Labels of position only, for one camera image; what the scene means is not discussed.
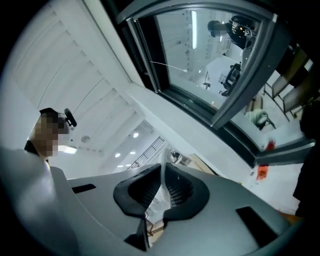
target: fluorescent light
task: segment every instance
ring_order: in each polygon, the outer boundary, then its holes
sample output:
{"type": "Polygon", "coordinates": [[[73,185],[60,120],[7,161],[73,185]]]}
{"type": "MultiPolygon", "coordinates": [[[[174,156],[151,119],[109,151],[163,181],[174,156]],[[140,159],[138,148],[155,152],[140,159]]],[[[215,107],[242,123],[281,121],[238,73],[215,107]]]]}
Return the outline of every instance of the fluorescent light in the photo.
{"type": "Polygon", "coordinates": [[[65,146],[63,152],[67,154],[75,154],[77,152],[77,148],[74,146],[65,146]]]}
{"type": "Polygon", "coordinates": [[[197,13],[191,11],[191,20],[192,20],[192,49],[197,48],[197,13]]]}

